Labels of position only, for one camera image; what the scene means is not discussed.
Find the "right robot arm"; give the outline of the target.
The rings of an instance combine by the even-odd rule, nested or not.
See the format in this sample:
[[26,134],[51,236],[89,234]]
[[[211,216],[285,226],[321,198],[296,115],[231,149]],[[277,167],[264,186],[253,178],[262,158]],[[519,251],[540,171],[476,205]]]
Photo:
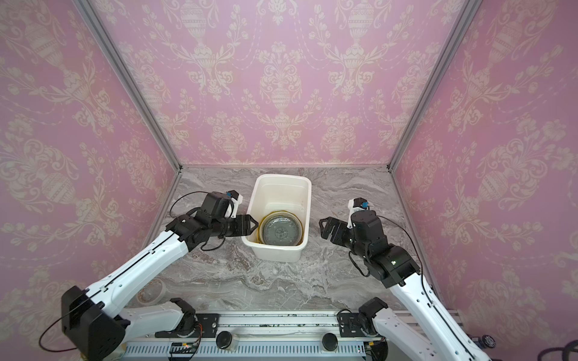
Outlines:
[[441,304],[410,254],[388,242],[376,212],[354,212],[349,222],[325,218],[319,226],[323,239],[361,257],[368,274],[406,306],[421,328],[416,331],[408,326],[385,302],[374,298],[358,312],[365,334],[392,341],[413,360],[490,358]]

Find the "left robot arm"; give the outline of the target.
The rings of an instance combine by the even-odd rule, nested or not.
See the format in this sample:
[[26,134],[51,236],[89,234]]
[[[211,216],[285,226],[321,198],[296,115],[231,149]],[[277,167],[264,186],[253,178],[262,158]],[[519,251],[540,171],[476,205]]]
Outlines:
[[186,338],[200,329],[195,309],[181,298],[144,308],[129,301],[168,266],[211,238],[251,235],[258,222],[239,214],[234,191],[206,194],[201,206],[174,218],[145,249],[105,278],[61,298],[62,331],[88,360],[104,360],[134,338],[168,332]]

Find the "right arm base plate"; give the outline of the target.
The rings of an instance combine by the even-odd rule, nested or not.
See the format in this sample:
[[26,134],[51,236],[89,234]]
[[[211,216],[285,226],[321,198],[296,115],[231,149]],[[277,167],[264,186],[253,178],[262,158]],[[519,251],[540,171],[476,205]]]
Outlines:
[[336,319],[342,338],[391,338],[402,330],[395,314],[383,309],[379,313],[338,312]]

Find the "white plastic bin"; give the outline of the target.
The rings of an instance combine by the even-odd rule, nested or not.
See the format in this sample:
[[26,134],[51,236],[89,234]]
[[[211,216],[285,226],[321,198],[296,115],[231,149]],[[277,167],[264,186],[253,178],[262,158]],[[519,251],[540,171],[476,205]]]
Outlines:
[[312,184],[306,177],[285,174],[264,174],[256,180],[247,213],[259,225],[266,215],[274,211],[295,214],[304,227],[303,240],[293,247],[264,245],[257,241],[257,229],[250,236],[242,236],[242,242],[262,260],[295,263],[301,257],[309,237]]

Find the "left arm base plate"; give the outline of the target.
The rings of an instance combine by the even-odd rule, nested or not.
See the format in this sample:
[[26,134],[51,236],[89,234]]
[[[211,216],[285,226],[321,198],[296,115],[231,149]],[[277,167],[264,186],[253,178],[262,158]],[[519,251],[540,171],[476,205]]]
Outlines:
[[156,332],[156,338],[215,338],[220,314],[185,315],[172,331]]

